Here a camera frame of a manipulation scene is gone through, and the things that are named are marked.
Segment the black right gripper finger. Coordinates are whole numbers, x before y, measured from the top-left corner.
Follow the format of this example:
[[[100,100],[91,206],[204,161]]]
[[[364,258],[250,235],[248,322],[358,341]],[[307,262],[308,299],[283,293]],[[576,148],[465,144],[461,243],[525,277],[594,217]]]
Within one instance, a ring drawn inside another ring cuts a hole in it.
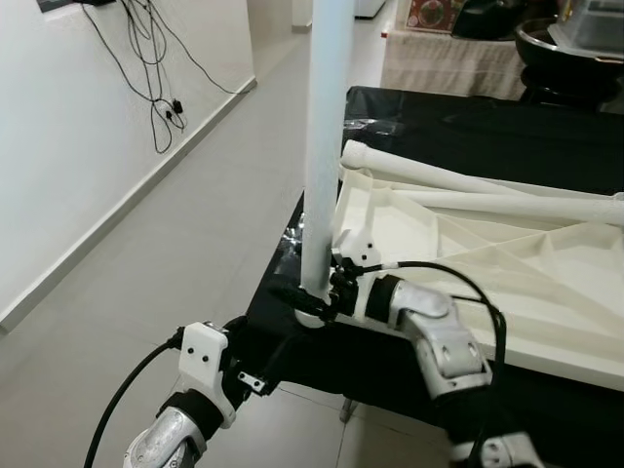
[[[269,294],[297,311],[325,311],[327,307],[323,299],[308,293],[298,285],[271,284]]]

